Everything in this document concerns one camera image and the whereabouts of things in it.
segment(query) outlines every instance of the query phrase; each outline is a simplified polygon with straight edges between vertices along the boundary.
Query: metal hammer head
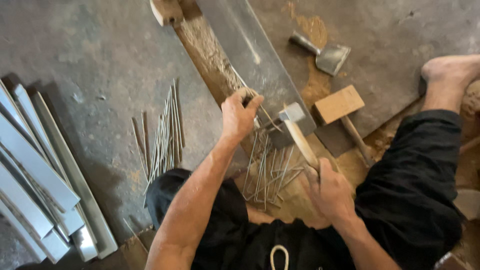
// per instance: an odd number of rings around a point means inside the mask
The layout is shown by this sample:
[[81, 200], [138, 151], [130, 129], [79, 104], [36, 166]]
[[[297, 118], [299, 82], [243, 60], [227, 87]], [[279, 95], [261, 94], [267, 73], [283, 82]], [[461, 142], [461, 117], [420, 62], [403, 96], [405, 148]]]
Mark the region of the metal hammer head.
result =
[[290, 105], [288, 105], [285, 109], [281, 110], [278, 113], [278, 117], [280, 120], [285, 121], [285, 120], [290, 120], [294, 123], [302, 120], [305, 118], [305, 113], [301, 109], [300, 104], [294, 102]]

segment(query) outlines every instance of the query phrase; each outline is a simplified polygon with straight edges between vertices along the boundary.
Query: right hand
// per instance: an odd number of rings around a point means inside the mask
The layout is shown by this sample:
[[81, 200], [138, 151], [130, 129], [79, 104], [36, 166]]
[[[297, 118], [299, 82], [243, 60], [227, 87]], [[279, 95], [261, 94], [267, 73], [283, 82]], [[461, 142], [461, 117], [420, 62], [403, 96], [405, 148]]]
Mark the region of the right hand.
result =
[[336, 227], [351, 218], [356, 218], [353, 202], [353, 188], [345, 176], [332, 170], [326, 158], [318, 160], [320, 177], [317, 170], [305, 166], [305, 175], [310, 184], [309, 195], [316, 210], [324, 214]]

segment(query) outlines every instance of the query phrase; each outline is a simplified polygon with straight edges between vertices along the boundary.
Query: black pants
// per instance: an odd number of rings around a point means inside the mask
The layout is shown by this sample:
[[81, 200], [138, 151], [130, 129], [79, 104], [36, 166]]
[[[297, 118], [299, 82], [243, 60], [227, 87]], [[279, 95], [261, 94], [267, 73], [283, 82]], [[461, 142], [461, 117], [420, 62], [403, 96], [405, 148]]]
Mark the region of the black pants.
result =
[[[404, 119], [383, 159], [357, 188], [357, 214], [403, 269], [431, 269], [460, 239], [463, 216], [452, 203], [460, 132], [460, 117], [451, 111], [423, 111]], [[155, 228], [190, 174], [168, 171], [149, 188]], [[332, 227], [315, 230], [301, 220], [249, 223], [231, 179], [220, 187], [192, 269], [270, 269], [269, 254], [277, 244], [288, 250], [289, 269], [354, 269]], [[283, 269], [284, 260], [276, 252], [277, 269]]]

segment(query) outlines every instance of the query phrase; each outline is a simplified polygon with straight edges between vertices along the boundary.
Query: pile of metal rods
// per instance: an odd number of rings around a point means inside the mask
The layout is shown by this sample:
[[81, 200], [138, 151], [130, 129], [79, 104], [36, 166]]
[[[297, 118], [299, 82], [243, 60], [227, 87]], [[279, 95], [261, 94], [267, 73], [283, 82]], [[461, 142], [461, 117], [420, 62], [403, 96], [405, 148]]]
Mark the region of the pile of metal rods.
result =
[[173, 80], [170, 86], [163, 114], [158, 116], [158, 127], [155, 132], [155, 143], [152, 158], [148, 155], [148, 135], [145, 125], [144, 112], [142, 112], [142, 125], [144, 130], [144, 145], [142, 147], [136, 132], [135, 119], [132, 117], [133, 134], [138, 147], [140, 162], [144, 170], [147, 187], [143, 193], [145, 196], [148, 187], [153, 180], [168, 170], [175, 168], [182, 161], [182, 128], [177, 98], [177, 81]]
[[[302, 171], [303, 168], [298, 168], [297, 166], [289, 167], [290, 160], [292, 158], [294, 147], [291, 147], [290, 153], [286, 162], [285, 159], [285, 148], [281, 150], [281, 154], [277, 158], [277, 149], [273, 147], [273, 144], [270, 138], [266, 137], [265, 142], [260, 142], [258, 139], [258, 132], [255, 134], [255, 141], [253, 142], [252, 154], [250, 155], [250, 162], [247, 168], [247, 175], [245, 177], [245, 184], [243, 185], [242, 195], [246, 201], [249, 201], [253, 198], [254, 202], [264, 203], [264, 211], [266, 210], [266, 203], [275, 204], [276, 198], [279, 197], [283, 200], [278, 194], [285, 186], [287, 186], [293, 179], [295, 179]], [[260, 159], [258, 160], [258, 172], [256, 177], [256, 186], [253, 192], [250, 192], [249, 189], [252, 186], [252, 183], [255, 179], [249, 181], [250, 168], [252, 166], [253, 155], [255, 153], [255, 147], [264, 147], [263, 153]], [[268, 162], [268, 156], [273, 152], [273, 157], [271, 162]], [[263, 199], [259, 198], [259, 195], [263, 193]]]

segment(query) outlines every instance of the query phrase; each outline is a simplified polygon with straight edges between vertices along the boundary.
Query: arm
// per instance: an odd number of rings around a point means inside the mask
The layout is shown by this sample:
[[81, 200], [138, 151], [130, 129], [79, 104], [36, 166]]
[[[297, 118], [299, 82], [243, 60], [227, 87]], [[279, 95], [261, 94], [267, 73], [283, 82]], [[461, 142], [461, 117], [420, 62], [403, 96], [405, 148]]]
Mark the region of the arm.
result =
[[244, 108], [241, 96], [235, 93], [222, 104], [222, 136], [173, 198], [155, 235], [145, 269], [190, 269], [233, 153], [253, 129], [262, 101], [263, 97], [257, 96]]
[[319, 160], [321, 177], [308, 167], [310, 198], [317, 211], [323, 213], [342, 236], [358, 270], [400, 270], [368, 232], [363, 220], [355, 213], [352, 187], [345, 177], [332, 170], [327, 159]]

